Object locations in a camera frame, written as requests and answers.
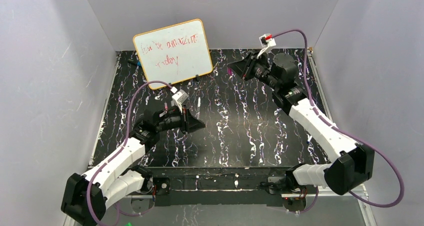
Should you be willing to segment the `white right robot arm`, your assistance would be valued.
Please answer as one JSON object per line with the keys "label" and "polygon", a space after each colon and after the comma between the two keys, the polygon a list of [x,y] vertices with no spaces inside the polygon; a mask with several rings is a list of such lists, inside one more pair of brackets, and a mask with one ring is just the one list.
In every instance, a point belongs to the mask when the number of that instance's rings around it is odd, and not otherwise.
{"label": "white right robot arm", "polygon": [[227,67],[245,81],[255,78],[270,87],[274,103],[299,123],[327,154],[328,164],[300,163],[288,169],[285,173],[288,188],[321,186],[344,195],[372,178],[375,151],[336,131],[326,115],[310,103],[292,56],[278,53],[269,63],[265,55],[249,51],[242,60]]}

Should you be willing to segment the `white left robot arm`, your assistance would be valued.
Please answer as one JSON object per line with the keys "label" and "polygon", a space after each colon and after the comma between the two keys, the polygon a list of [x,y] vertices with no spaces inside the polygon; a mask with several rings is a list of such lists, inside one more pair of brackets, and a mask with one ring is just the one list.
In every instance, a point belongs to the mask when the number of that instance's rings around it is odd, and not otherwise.
{"label": "white left robot arm", "polygon": [[179,129],[190,134],[205,128],[185,106],[146,110],[120,146],[103,161],[66,181],[60,210],[82,226],[100,225],[107,209],[136,191],[152,190],[152,173],[133,164],[159,141],[160,133]]}

